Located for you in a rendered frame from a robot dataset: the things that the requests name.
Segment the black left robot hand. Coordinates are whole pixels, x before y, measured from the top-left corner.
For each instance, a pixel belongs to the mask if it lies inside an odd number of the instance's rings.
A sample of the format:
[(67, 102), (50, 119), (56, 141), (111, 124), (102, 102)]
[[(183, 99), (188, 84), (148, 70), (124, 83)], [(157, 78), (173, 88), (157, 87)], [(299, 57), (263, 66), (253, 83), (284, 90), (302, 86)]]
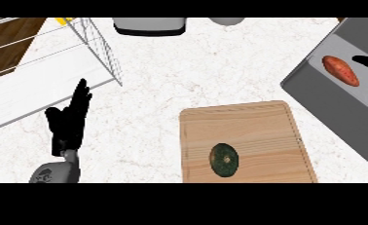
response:
[(80, 79), (71, 104), (64, 108), (49, 107), (45, 111), (52, 135), (52, 155), (62, 156), (67, 150), (79, 150), (83, 140), (84, 118), (92, 93), (86, 80)]

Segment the orange sweet potato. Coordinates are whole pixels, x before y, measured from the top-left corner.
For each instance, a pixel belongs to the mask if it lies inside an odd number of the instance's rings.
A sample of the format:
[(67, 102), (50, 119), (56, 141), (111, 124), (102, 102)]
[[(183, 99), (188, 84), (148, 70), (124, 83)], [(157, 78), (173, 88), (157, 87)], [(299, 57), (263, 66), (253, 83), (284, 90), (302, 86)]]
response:
[(353, 87), (359, 86), (359, 80), (355, 72), (350, 69), (348, 63), (339, 57), (324, 56), (322, 64), (327, 71), (337, 79), (340, 79), (348, 85)]

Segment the grey box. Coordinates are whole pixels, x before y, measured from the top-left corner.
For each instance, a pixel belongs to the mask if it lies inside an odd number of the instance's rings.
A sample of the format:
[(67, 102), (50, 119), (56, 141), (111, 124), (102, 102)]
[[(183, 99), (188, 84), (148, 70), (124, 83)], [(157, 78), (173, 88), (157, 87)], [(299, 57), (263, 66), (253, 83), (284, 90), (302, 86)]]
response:
[[(330, 74), (324, 56), (339, 57), (348, 63), (359, 80), (358, 87)], [(368, 18), (342, 21), (281, 86), (368, 161), (368, 66), (355, 62), (353, 56), (368, 56)]]

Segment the pale wooden cutting board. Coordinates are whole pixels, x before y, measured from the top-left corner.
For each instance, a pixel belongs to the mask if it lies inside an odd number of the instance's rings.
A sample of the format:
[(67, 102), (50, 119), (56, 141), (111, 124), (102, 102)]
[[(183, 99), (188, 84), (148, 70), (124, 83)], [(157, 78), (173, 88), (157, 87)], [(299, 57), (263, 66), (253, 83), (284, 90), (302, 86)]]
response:
[[(181, 113), (185, 182), (318, 181), (288, 104), (281, 100), (188, 108)], [(235, 175), (210, 167), (210, 151), (229, 144), (238, 154)]]

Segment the brown wooden panel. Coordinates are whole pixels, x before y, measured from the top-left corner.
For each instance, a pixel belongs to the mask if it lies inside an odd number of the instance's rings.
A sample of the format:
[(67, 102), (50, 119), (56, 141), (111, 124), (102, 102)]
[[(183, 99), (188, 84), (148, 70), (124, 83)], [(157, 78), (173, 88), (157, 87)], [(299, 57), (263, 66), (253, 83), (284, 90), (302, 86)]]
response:
[(0, 76), (21, 64), (46, 18), (0, 18)]

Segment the grey round object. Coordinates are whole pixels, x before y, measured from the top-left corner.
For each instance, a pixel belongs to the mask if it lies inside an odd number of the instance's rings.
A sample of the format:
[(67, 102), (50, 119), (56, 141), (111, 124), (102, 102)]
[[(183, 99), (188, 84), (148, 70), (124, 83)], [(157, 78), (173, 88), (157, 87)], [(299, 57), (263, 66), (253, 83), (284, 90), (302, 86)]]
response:
[(244, 18), (212, 18), (212, 21), (223, 26), (232, 26), (244, 21)]

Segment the dark green round vegetable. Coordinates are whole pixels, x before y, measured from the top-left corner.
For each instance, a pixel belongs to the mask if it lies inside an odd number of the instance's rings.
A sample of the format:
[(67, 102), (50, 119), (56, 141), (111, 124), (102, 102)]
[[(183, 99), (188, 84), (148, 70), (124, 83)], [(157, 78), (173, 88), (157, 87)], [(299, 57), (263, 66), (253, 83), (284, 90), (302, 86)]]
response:
[(231, 177), (238, 169), (238, 153), (235, 148), (226, 144), (219, 143), (210, 152), (210, 167), (220, 177)]

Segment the grey and black appliance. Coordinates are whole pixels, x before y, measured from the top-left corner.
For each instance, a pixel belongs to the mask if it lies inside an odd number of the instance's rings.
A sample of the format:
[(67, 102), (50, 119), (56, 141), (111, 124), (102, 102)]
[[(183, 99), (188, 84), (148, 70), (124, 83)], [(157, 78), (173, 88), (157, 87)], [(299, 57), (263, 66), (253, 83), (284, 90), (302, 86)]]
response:
[(185, 33), (186, 18), (114, 18), (120, 34), (132, 36), (176, 36)]

